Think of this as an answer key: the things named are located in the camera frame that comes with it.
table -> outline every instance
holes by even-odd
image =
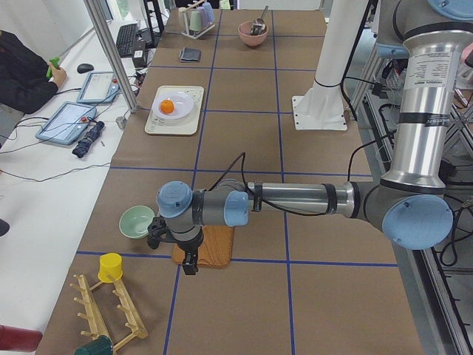
[[[112,22],[112,35],[116,36],[118,28],[125,23]],[[86,75],[77,73],[80,63],[93,64],[95,70],[110,70],[95,33],[72,48],[61,63],[68,79],[59,91],[82,86]],[[129,75],[135,73],[130,58],[125,58],[123,65]],[[34,115],[25,117],[50,117],[63,102],[75,101],[77,96],[78,91],[57,95]],[[115,119],[125,115],[128,107],[122,95],[107,107],[98,107],[98,112],[103,112],[99,119],[106,126],[84,158],[79,160],[71,154],[75,145],[62,147],[46,143],[5,153],[38,142],[34,138],[38,126],[22,127],[18,129],[17,139],[7,141],[0,151],[1,169],[44,179],[70,169],[109,163],[123,132]],[[25,124],[43,122],[35,119]],[[44,331],[108,169],[108,165],[94,167],[43,183],[0,174],[0,215],[10,224],[9,232],[0,237],[1,324]]]
[[[195,41],[178,33],[171,15],[130,116],[37,354],[71,354],[89,339],[72,301],[73,274],[97,280],[98,258],[123,256],[123,280],[148,329],[120,354],[420,354],[421,345],[388,240],[372,226],[342,216],[251,215],[235,232],[231,264],[186,277],[157,250],[118,230],[121,214],[141,204],[157,211],[164,183],[209,187],[242,151],[249,181],[342,183],[358,127],[345,132],[296,131],[290,98],[312,86],[326,26],[317,11],[271,11],[270,35],[256,49],[237,35],[259,11],[218,11],[216,29]],[[200,63],[177,58],[201,49]],[[144,125],[158,87],[205,89],[192,136],[154,136]],[[369,180],[366,158],[353,165]],[[237,173],[229,177],[238,178]],[[126,335],[110,288],[95,299],[113,340]]]

wooden cutting board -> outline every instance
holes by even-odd
[[[234,244],[234,227],[203,226],[204,241],[199,247],[197,266],[208,268],[224,268],[230,263],[231,249]],[[181,264],[184,251],[177,245],[172,251],[172,260]]]

tablet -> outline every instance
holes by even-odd
[[[96,114],[97,109],[93,106],[65,102],[35,137],[42,141],[68,146],[81,136]]]
[[[120,87],[113,72],[90,72],[82,86],[77,102],[80,104],[110,104]]]

green bowl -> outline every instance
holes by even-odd
[[[154,212],[148,206],[133,206],[121,215],[120,231],[128,238],[143,238],[148,235],[148,226],[153,217]]]

computer mouse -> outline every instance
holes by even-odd
[[[90,72],[91,70],[94,70],[94,66],[88,63],[79,64],[77,67],[77,72],[79,74],[84,74],[85,72]]]

